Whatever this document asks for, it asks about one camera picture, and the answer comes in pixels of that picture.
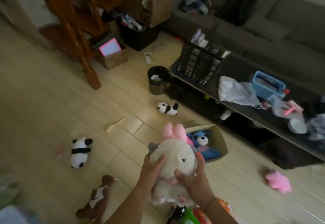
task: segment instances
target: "panda plush toy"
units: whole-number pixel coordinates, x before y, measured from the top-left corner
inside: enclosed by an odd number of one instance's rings
[[[93,140],[91,138],[85,139],[84,137],[73,141],[73,147],[71,150],[71,168],[79,168],[83,167],[85,164],[89,152],[91,152],[91,148],[89,148],[89,145],[93,143]]]
[[[177,115],[178,112],[178,103],[175,103],[173,106],[168,105],[167,102],[160,102],[157,105],[157,109],[161,113],[169,114],[169,115]]]

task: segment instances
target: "white bowl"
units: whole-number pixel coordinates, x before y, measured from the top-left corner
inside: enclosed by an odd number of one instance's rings
[[[307,132],[306,125],[299,119],[291,119],[288,122],[288,127],[293,133],[304,134]]]

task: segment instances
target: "white plush bunny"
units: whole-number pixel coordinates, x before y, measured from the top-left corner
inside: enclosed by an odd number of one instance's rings
[[[164,141],[160,145],[149,144],[150,151],[154,150],[150,155],[151,164],[155,164],[163,154],[167,155],[152,191],[152,199],[156,204],[175,202],[179,206],[193,206],[194,201],[174,174],[177,169],[187,176],[194,177],[197,168],[197,159],[193,148],[187,144],[185,129],[182,124],[177,124],[173,128],[173,124],[169,122],[164,128],[162,137]]]

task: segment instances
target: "box of stuffed toys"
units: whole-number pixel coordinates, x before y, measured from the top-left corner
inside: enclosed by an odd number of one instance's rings
[[[225,139],[220,128],[215,124],[198,125],[194,121],[183,124],[188,144],[201,153],[206,163],[220,160],[228,154]]]

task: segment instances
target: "cardboard box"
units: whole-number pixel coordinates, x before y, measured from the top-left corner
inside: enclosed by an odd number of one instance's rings
[[[108,70],[111,70],[119,65],[128,62],[129,49],[126,48],[123,43],[120,43],[121,51],[112,53],[108,56],[103,56],[100,52],[96,55],[96,59]]]
[[[172,0],[149,0],[144,8],[142,0],[123,0],[122,12],[153,28],[170,18]]]
[[[210,131],[211,132],[211,134],[207,134],[207,138],[209,139],[208,146],[219,151],[221,153],[221,156],[216,159],[207,160],[207,161],[205,161],[206,163],[220,160],[226,154],[228,154],[228,148],[225,143],[225,139],[223,138],[222,133],[216,124],[197,125],[195,122],[190,122],[190,123],[183,124],[183,126],[185,128],[186,133],[192,133],[195,131]]]

